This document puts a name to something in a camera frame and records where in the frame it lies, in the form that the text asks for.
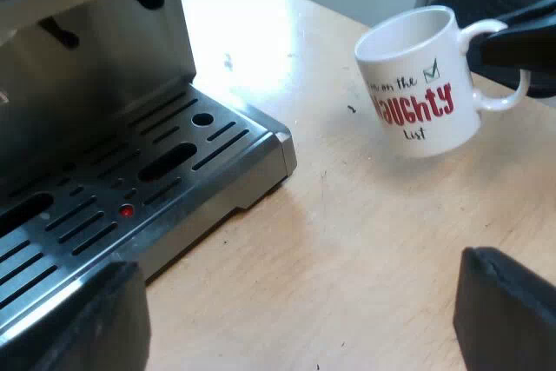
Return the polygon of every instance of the slot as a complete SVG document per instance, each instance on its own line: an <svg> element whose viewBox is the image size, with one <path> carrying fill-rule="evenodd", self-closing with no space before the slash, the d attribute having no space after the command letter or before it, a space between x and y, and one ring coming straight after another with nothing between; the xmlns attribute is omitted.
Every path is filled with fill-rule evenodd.
<svg viewBox="0 0 556 371"><path fill-rule="evenodd" d="M108 151L105 154L102 154L101 156L99 156L97 159L95 159L94 162L92 162L90 165L98 165L101 162L103 162L104 160L109 159L112 156L115 156L117 154L119 154L120 152L124 151L129 145L126 142L122 142L122 143L118 143L117 146L115 146L113 149L111 149L110 151Z"/></svg>
<svg viewBox="0 0 556 371"><path fill-rule="evenodd" d="M118 178L118 179L116 179L115 182L112 183L112 185L110 186L110 188L111 188L111 189L118 189L122 184L123 184L123 179L122 179L122 178Z"/></svg>
<svg viewBox="0 0 556 371"><path fill-rule="evenodd" d="M45 230L49 231L52 230L58 226L60 226L62 223L66 222L68 219L70 219L71 217L77 215L79 212L81 212L83 209L86 209L88 206L90 206L91 204L93 204L94 202L96 202L96 196L93 195L91 196L89 199L87 199L86 201L84 201L83 203L79 204L77 207L75 207L74 209L70 210L69 212L67 212L65 215L61 215L60 217L58 217L55 221L49 223L48 225L46 225Z"/></svg>
<svg viewBox="0 0 556 371"><path fill-rule="evenodd" d="M71 251L71 254L72 255L81 254L85 249L87 249L88 247L90 247L92 244L99 241L100 239L104 238L104 236L106 236L107 234L112 232L117 227L118 227L117 222L112 222L110 225L108 225L106 228L102 229L96 235L91 236L87 241L85 241L85 242L81 243L80 245L76 246L74 248L74 250Z"/></svg>
<svg viewBox="0 0 556 371"><path fill-rule="evenodd" d="M193 143L184 142L155 159L151 164L139 171L139 180L153 182L164 177L173 169L195 155L197 147Z"/></svg>
<svg viewBox="0 0 556 371"><path fill-rule="evenodd" d="M88 147L86 150L84 150L83 154L84 155L88 155L91 152L93 152L96 149L99 149L101 147L103 147L104 145L106 145L109 142L112 142L116 139L116 134L111 134L109 136L105 136L103 139L95 142L93 145L91 145L90 147Z"/></svg>
<svg viewBox="0 0 556 371"><path fill-rule="evenodd" d="M56 270L58 269L58 267L56 265L53 265L47 269L45 269L41 274L37 275L34 279L32 279L30 282L28 282L27 284L24 284L22 287L20 287L16 292L12 293L11 295L9 295L8 297L6 297L5 299L3 299L2 301L0 301L0 310L5 308L6 306L8 306L10 303L12 303L17 297L19 297L20 295L22 295L23 293L25 293L26 291L30 290L31 288L35 287L39 282L41 282L42 280L44 280L46 277L48 277L49 275L51 275L52 273L54 273Z"/></svg>
<svg viewBox="0 0 556 371"><path fill-rule="evenodd" d="M57 184L58 187L62 187L65 186L67 183L69 183L71 180L69 177L64 177L62 180L60 180Z"/></svg>
<svg viewBox="0 0 556 371"><path fill-rule="evenodd" d="M0 255L0 262L4 262L6 261L8 258L10 258L11 256L17 254L19 251L21 251L23 248L26 248L29 246L31 242L29 240L27 241L23 241L21 242L19 245L16 245L14 248L10 249L8 252L6 252L4 255Z"/></svg>
<svg viewBox="0 0 556 371"><path fill-rule="evenodd" d="M103 216L104 216L104 212L95 213L93 216L91 216L85 222L81 223L80 225L75 226L70 232L67 232L67 233L63 234L62 236L60 236L58 238L58 242L59 243L64 243L64 242L68 241L70 238L74 237L75 235L77 235L82 230L88 228L90 225L92 225L93 223L95 223L96 221L101 219Z"/></svg>
<svg viewBox="0 0 556 371"><path fill-rule="evenodd" d="M29 189L32 189L38 183L43 182L44 180L46 180L49 177L50 177L50 173L44 173L44 174L40 175L39 177L35 177L33 180L24 184L19 189L13 190L11 193L8 194L8 197L17 197L18 195L21 195L23 192L25 192Z"/></svg>
<svg viewBox="0 0 556 371"><path fill-rule="evenodd" d="M145 202L143 204L145 205L150 205L152 204L154 201L156 201L157 199L159 199L160 197L162 197L164 194L168 193L171 189L173 189L174 187L176 187L180 182L182 182L182 179L180 177L177 177L173 182L171 182L168 186L164 187L163 189L158 190L156 193L154 193L151 197L149 197L147 200L145 200Z"/></svg>
<svg viewBox="0 0 556 371"><path fill-rule="evenodd" d="M0 216L0 238L44 212L53 203L54 197L48 193L41 193L33 195L26 201L19 203L15 208L8 210Z"/></svg>
<svg viewBox="0 0 556 371"><path fill-rule="evenodd" d="M123 158L122 160L118 161L116 164L114 164L113 166L111 166L110 168L104 170L101 174L98 175L98 178L104 178L110 174L112 174L114 171L116 171L117 169L120 169L121 167L123 167L124 165L126 165L128 162L130 162L131 160L137 158L139 155L141 154L141 150L140 149L136 149L133 154L126 156L125 158Z"/></svg>
<svg viewBox="0 0 556 371"><path fill-rule="evenodd" d="M235 122L228 123L226 126L224 126L223 128L218 129L214 134L209 136L207 138L207 141L209 141L209 142L214 141L218 136L222 135L224 132L226 132L228 129L230 129L234 125L235 125Z"/></svg>
<svg viewBox="0 0 556 371"><path fill-rule="evenodd" d="M128 192L123 196L123 198L124 198L125 200L129 200L130 198L132 198L132 197L133 197L134 195L136 195L136 194L137 194L137 189L131 189L130 191L128 191Z"/></svg>
<svg viewBox="0 0 556 371"><path fill-rule="evenodd" d="M162 139L168 138L170 135L172 135L174 132L177 132L179 130L179 126L175 126L174 128L168 129L166 132L164 132L162 135L157 136L154 140L153 140L153 144L157 144L159 143Z"/></svg>
<svg viewBox="0 0 556 371"><path fill-rule="evenodd" d="M79 193L81 193L82 191L85 190L84 186L78 186L76 189L71 190L71 192L69 193L69 195L71 197L73 197L74 195L78 195Z"/></svg>
<svg viewBox="0 0 556 371"><path fill-rule="evenodd" d="M175 102L178 99L181 99L182 97L184 97L186 94L185 91L183 91L182 93L171 97L169 100L167 100L166 102L159 104L158 106L155 106L152 110L150 110L149 112L145 113L142 116L139 116L137 119L135 119L135 121L131 122L128 124L128 126L130 128L133 128L134 126L136 126L137 124L141 123L142 121L144 121L145 119L149 119L151 116L153 116L155 113L160 112L162 109L168 107L170 104L172 104L173 102Z"/></svg>
<svg viewBox="0 0 556 371"><path fill-rule="evenodd" d="M180 106L179 108L177 108L176 110L174 110L172 113L170 113L169 115L166 115L165 117L163 117L161 120L159 120L158 122L153 123L152 125L148 126L147 128L143 129L141 131L141 135L147 135L151 130L158 128L160 125L162 125L163 123L166 123L167 121L169 121L170 119L172 119L174 116L179 115L180 113L182 113L185 109L187 109L190 106L193 106L195 103L197 103L198 100L197 99L193 99L190 100L189 102L185 103L183 106Z"/></svg>
<svg viewBox="0 0 556 371"><path fill-rule="evenodd" d="M193 166L193 170L197 171L199 168L201 168L203 165L207 164L208 162L210 162L211 160L215 159L217 156L219 156L222 152L224 152L226 149L228 149L229 147L231 147L232 145L234 145L234 143L238 142L240 139L242 139L246 134L249 133L249 129L245 129L242 132L240 132L239 134L237 134L236 136L234 136L232 139L230 139L228 142L226 142L224 145L222 145L219 149L217 149L216 151L212 152L210 155L206 156L205 158L203 158L201 161L199 161L197 164L195 164Z"/></svg>
<svg viewBox="0 0 556 371"><path fill-rule="evenodd" d="M38 254L34 254L29 260L27 260L26 262L24 262L23 264L21 264L17 268L12 269L4 277L0 277L0 286L3 285L8 280L15 277L16 275L18 275L19 273L21 273L27 267L30 267L31 265L33 265L35 262L37 262L41 258L43 258L43 253L42 252L39 252Z"/></svg>

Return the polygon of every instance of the white mug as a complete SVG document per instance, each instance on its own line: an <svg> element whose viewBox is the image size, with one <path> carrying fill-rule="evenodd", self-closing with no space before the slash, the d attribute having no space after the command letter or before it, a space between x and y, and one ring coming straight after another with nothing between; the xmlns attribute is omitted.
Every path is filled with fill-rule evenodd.
<svg viewBox="0 0 556 371"><path fill-rule="evenodd" d="M469 42L507 28L487 19L461 30L453 10L427 6L380 23L355 45L367 90L395 151L434 156L458 147L480 127L480 111L506 110L527 93L531 73L520 70L510 96L485 97L467 66Z"/></svg>

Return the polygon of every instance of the printed text on mug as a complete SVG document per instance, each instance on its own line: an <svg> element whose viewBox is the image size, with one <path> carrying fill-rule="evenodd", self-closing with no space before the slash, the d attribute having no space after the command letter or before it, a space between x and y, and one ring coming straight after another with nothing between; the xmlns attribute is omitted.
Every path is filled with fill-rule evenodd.
<svg viewBox="0 0 556 371"><path fill-rule="evenodd" d="M425 101L420 102L415 96L391 97L382 100L371 96L374 108L380 119L386 123L396 123L403 126L405 123L425 122L433 117L443 117L453 112L452 87L450 83L437 88L436 94L427 89Z"/></svg>

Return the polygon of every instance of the round hole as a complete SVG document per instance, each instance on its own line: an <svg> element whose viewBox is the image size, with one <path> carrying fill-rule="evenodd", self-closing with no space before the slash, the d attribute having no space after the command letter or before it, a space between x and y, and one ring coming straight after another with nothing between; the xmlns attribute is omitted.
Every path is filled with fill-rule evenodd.
<svg viewBox="0 0 556 371"><path fill-rule="evenodd" d="M122 215L122 217L131 217L134 212L133 206L130 204L124 204L120 207L120 215Z"/></svg>
<svg viewBox="0 0 556 371"><path fill-rule="evenodd" d="M193 116L193 123L197 126L209 126L214 120L209 113L197 113Z"/></svg>

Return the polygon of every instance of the red indicator light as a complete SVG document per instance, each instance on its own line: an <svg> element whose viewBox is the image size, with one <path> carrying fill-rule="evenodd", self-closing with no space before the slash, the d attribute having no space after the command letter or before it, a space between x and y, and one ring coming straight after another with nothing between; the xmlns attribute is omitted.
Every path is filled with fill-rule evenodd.
<svg viewBox="0 0 556 371"><path fill-rule="evenodd" d="M131 217L134 214L134 210L133 210L133 206L131 206L130 204L124 204L123 206L120 207L120 215L122 215L122 217Z"/></svg>

